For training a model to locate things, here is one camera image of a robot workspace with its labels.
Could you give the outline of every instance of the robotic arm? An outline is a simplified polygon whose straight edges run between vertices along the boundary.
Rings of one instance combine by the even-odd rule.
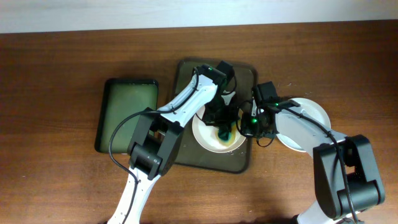
[[[139,223],[154,184],[168,172],[177,157],[185,125],[202,106],[205,105],[203,122],[206,125],[217,126],[220,131],[231,130],[239,107],[230,104],[230,99],[226,100],[223,93],[233,77],[232,66],[226,62],[221,62],[216,68],[208,65],[197,67],[188,86],[170,103],[159,108],[159,113],[140,116],[128,148],[131,156],[129,170],[136,176],[138,184],[129,175],[119,205],[108,224]],[[342,223],[345,220],[341,219],[350,213],[350,203],[356,212],[383,203],[384,187],[371,145],[364,136],[349,138],[309,122],[304,118],[311,117],[298,103],[280,100],[272,82],[260,84],[252,91],[252,111],[244,113],[241,118],[241,129],[238,129],[241,134],[273,139],[281,133],[294,140],[314,159],[317,201],[306,212],[295,216],[293,223]],[[149,131],[162,133],[163,140],[156,139]],[[347,175],[351,189],[349,197],[335,143],[329,136],[334,137],[343,152],[345,165],[355,166],[355,172]]]

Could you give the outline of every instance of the white plate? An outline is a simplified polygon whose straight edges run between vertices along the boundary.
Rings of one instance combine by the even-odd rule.
[[[291,100],[299,103],[301,107],[305,109],[307,114],[313,117],[316,121],[328,128],[331,128],[328,114],[326,114],[326,111],[318,103],[305,98],[292,98]],[[285,146],[298,152],[305,152],[295,141],[291,140],[289,137],[284,136],[283,134],[277,134],[276,136]]]
[[[202,106],[197,114],[201,118],[205,112],[205,107]],[[229,146],[225,146],[220,143],[220,140],[217,139],[216,133],[217,133],[218,128],[214,126],[206,126],[204,122],[198,119],[198,117],[195,115],[192,120],[192,131],[193,131],[193,136],[195,139],[198,141],[198,143],[204,147],[205,149],[211,151],[211,152],[217,152],[217,153],[226,153],[226,152],[231,152],[232,150],[237,149],[244,140],[246,139],[244,136],[242,136],[238,130],[235,130],[235,140],[232,144]]]

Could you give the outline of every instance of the tabletop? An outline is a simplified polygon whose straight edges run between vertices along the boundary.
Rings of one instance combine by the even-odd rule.
[[[362,21],[1,34],[0,223],[109,219],[127,174],[94,150],[104,83],[154,78],[161,106],[185,57],[251,64],[259,83],[316,101],[333,129],[369,138],[386,201],[359,218],[397,222],[398,21]],[[254,144],[239,175],[174,165],[141,221],[284,223],[314,201],[312,159],[275,141]]]

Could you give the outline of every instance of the wood grain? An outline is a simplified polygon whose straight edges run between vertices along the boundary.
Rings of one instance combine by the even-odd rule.
[[[322,105],[333,129],[367,136],[386,202],[359,217],[396,223],[397,40],[398,21],[2,34],[0,223],[107,220],[127,176],[93,147],[104,82],[155,78],[160,106],[188,56],[249,63],[280,96]],[[141,220],[283,223],[314,200],[311,158],[276,141],[241,175],[173,166]]]

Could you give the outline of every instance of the white wall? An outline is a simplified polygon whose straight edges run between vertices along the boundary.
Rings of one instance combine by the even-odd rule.
[[[0,0],[0,32],[398,19],[398,0]]]

